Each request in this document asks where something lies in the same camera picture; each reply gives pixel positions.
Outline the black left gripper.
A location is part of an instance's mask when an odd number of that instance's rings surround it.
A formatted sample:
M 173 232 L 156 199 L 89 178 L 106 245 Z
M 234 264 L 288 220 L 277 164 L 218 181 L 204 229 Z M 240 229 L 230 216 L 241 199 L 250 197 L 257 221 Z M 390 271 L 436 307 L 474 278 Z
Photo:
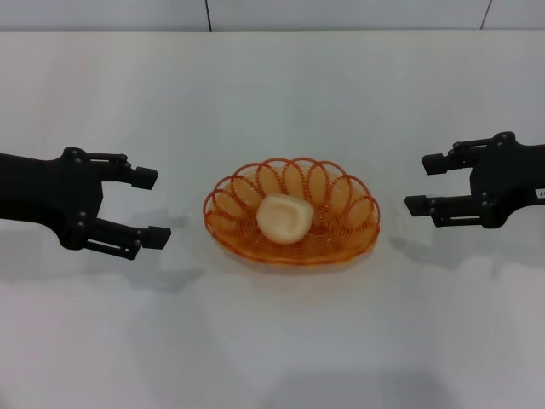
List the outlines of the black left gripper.
M 157 179 L 154 169 L 132 168 L 125 154 L 87 154 L 68 147 L 58 158 L 40 160 L 3 153 L 1 217 L 43 225 L 68 250 L 85 248 L 134 260 L 141 248 L 162 250 L 171 230 L 95 221 L 103 199 L 101 183 L 152 190 Z

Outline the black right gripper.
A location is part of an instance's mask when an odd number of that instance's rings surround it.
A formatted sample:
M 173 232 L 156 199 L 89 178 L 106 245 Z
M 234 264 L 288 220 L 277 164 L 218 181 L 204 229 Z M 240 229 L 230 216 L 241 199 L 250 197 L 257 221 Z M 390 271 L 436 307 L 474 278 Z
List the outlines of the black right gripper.
M 425 155 L 428 175 L 470 169 L 471 195 L 407 196 L 413 217 L 430 217 L 436 228 L 499 228 L 517 210 L 544 204 L 544 145 L 524 145 L 513 132 L 455 142 L 447 154 Z

